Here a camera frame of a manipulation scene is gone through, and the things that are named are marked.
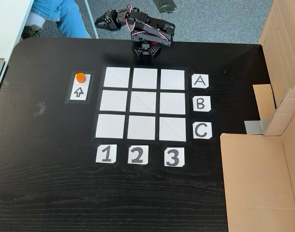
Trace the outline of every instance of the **orange object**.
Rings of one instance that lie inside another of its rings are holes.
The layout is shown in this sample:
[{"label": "orange object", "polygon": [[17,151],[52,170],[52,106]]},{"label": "orange object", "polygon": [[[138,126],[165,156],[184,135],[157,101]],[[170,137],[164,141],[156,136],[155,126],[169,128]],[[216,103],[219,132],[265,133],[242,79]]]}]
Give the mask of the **orange object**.
[{"label": "orange object", "polygon": [[84,83],[86,81],[85,75],[82,72],[78,72],[75,77],[79,83]]}]

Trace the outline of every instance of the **shoe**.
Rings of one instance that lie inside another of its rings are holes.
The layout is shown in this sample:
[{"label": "shoe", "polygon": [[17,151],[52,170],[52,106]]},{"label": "shoe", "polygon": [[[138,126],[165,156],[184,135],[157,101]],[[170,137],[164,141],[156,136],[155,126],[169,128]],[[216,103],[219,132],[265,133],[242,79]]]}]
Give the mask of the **shoe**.
[{"label": "shoe", "polygon": [[32,26],[24,26],[23,33],[22,33],[22,39],[27,39],[30,37],[43,37],[43,28],[37,26],[37,25],[32,25]]}]

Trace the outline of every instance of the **white square tile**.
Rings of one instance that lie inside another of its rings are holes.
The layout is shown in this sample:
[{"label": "white square tile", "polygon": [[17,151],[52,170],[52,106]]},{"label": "white square tile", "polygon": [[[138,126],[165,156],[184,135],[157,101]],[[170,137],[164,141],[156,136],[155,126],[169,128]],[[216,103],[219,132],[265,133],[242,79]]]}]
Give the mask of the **white square tile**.
[{"label": "white square tile", "polygon": [[137,69],[133,70],[133,88],[157,87],[157,69]]},{"label": "white square tile", "polygon": [[125,115],[99,114],[96,138],[122,139],[124,134]]},{"label": "white square tile", "polygon": [[162,69],[161,89],[185,89],[184,70]]},{"label": "white square tile", "polygon": [[107,67],[104,87],[128,88],[130,68]]},{"label": "white square tile", "polygon": [[76,80],[76,77],[74,77],[74,86],[86,86],[86,87],[89,86],[90,74],[84,74],[84,75],[85,75],[85,82],[83,82],[83,83],[79,83]]},{"label": "white square tile", "polygon": [[86,101],[89,91],[88,88],[88,86],[72,86],[70,100]]},{"label": "white square tile", "polygon": [[100,110],[126,111],[127,91],[104,90]]},{"label": "white square tile", "polygon": [[185,93],[161,93],[161,114],[185,114]]},{"label": "white square tile", "polygon": [[133,91],[130,101],[130,112],[155,113],[156,93]]},{"label": "white square tile", "polygon": [[186,120],[177,117],[160,117],[159,140],[186,141]]},{"label": "white square tile", "polygon": [[129,116],[127,138],[155,140],[155,117]]}]

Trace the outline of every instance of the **blue jeans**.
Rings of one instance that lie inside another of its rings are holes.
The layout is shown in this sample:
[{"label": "blue jeans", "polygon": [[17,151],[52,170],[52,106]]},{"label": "blue jeans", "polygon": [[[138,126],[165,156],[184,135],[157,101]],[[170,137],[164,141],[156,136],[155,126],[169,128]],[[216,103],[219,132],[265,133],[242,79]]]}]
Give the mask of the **blue jeans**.
[{"label": "blue jeans", "polygon": [[65,37],[90,38],[79,6],[74,0],[34,0],[31,12],[47,20],[56,21]]}]

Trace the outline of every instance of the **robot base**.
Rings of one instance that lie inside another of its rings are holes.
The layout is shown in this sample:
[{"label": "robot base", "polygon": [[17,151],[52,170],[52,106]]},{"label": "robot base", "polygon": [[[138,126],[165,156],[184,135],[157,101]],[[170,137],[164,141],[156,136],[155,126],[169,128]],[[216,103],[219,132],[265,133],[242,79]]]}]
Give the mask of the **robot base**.
[{"label": "robot base", "polygon": [[160,44],[149,44],[149,47],[145,47],[147,44],[142,44],[142,47],[133,47],[133,52],[137,56],[137,58],[140,58],[141,56],[150,55],[151,58],[155,58],[161,51],[161,45]]}]

